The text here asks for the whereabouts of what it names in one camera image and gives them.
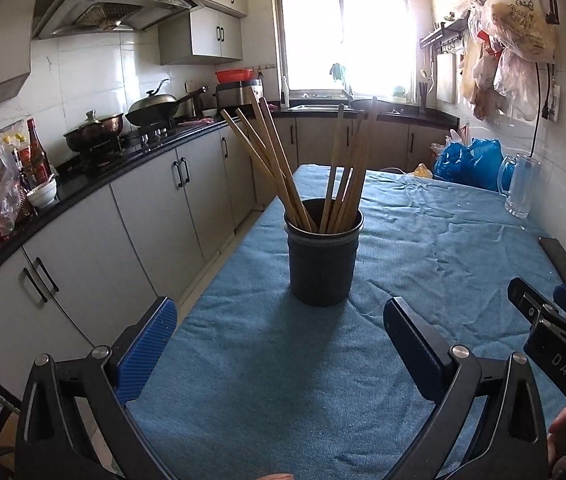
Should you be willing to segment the left hand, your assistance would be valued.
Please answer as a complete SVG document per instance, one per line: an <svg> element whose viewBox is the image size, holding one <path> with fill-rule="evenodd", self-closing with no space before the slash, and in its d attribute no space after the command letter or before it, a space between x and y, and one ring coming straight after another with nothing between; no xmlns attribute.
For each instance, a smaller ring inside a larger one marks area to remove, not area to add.
<svg viewBox="0 0 566 480"><path fill-rule="evenodd" d="M288 472L276 472L275 474L266 474L265 476L257 478L257 480L294 480L293 474Z"/></svg>

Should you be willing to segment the right hand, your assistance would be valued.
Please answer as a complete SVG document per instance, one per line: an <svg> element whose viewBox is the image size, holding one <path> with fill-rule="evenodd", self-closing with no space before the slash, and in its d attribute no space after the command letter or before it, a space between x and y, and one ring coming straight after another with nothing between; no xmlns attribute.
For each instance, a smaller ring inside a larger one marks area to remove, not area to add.
<svg viewBox="0 0 566 480"><path fill-rule="evenodd" d="M555 466L566 455L566 406L548 426L548 463Z"/></svg>

